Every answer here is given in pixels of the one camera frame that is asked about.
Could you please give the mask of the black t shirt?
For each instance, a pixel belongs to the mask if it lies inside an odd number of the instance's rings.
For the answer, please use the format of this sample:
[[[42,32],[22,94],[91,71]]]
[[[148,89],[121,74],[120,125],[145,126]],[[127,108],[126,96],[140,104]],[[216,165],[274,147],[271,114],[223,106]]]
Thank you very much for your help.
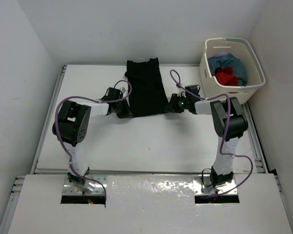
[[[165,112],[168,99],[157,58],[151,58],[147,62],[128,60],[125,77],[132,87],[129,106],[134,117],[159,115]]]

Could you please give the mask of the blue shirt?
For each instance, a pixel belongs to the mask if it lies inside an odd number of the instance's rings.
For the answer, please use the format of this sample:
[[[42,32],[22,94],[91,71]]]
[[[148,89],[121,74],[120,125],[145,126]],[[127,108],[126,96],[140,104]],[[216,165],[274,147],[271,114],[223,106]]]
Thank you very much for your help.
[[[217,68],[225,68],[227,66],[233,67],[233,75],[238,78],[237,86],[246,86],[248,82],[247,72],[241,59],[236,58],[232,53],[228,53],[226,56],[208,58],[209,70],[212,76],[215,77],[215,71]]]

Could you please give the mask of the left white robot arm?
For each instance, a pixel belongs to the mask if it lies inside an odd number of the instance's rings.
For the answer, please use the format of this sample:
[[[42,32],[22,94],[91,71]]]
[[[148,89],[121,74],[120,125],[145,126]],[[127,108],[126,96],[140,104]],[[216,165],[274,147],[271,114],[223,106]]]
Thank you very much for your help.
[[[68,180],[86,188],[88,184],[99,183],[87,176],[89,166],[86,162],[82,142],[84,141],[90,119],[115,113],[118,118],[131,118],[125,89],[109,87],[100,99],[71,96],[62,100],[55,111],[52,132],[57,137],[68,158]]]

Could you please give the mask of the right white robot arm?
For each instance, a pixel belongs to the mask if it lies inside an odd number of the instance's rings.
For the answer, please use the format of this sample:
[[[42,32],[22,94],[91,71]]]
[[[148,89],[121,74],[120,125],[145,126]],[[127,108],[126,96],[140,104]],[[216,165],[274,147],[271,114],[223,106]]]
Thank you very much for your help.
[[[171,95],[165,111],[182,113],[188,110],[194,115],[212,116],[218,146],[215,161],[210,169],[210,183],[215,188],[231,182],[236,146],[248,129],[248,122],[239,100],[228,95],[203,99],[199,95],[198,85],[176,86],[179,92]]]

